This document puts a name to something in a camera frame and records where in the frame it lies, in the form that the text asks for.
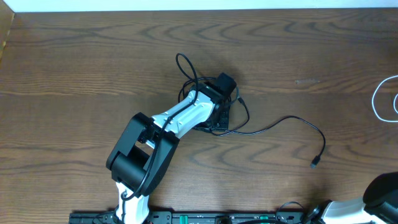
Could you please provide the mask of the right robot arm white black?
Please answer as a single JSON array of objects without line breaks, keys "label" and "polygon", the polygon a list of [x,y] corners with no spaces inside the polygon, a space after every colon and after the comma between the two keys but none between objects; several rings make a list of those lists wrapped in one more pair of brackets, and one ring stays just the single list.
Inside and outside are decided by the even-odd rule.
[{"label": "right robot arm white black", "polygon": [[346,201],[327,200],[319,204],[303,222],[397,224],[397,172],[376,177],[362,197]]}]

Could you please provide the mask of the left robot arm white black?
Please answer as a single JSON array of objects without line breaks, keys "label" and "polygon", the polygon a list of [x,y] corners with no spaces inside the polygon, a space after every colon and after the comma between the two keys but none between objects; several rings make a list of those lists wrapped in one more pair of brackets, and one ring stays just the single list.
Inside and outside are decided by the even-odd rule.
[{"label": "left robot arm white black", "polygon": [[171,109],[148,117],[135,114],[106,161],[119,193],[116,223],[143,223],[149,195],[163,179],[182,136],[196,129],[225,131],[236,83],[215,81],[193,85]]}]

